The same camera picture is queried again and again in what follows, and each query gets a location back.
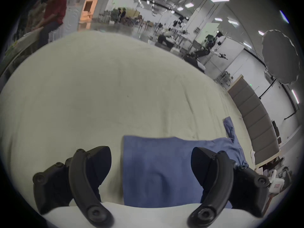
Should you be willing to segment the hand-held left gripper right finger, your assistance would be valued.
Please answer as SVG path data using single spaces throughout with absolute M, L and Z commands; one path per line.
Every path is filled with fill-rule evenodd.
M 219 217 L 228 202 L 233 209 L 263 218 L 269 194 L 268 177 L 231 160 L 223 150 L 215 153 L 195 147 L 191 168 L 203 188 L 200 206 L 188 217 L 191 228 L 207 228 Z

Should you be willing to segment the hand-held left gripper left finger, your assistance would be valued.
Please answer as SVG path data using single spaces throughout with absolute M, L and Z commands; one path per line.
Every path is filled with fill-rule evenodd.
M 69 206 L 74 200 L 93 226 L 113 226 L 113 215 L 102 205 L 98 191 L 111 164 L 110 148 L 98 146 L 89 151 L 78 149 L 64 164 L 56 162 L 45 171 L 36 173 L 32 181 L 38 213 L 45 215 L 55 208 Z

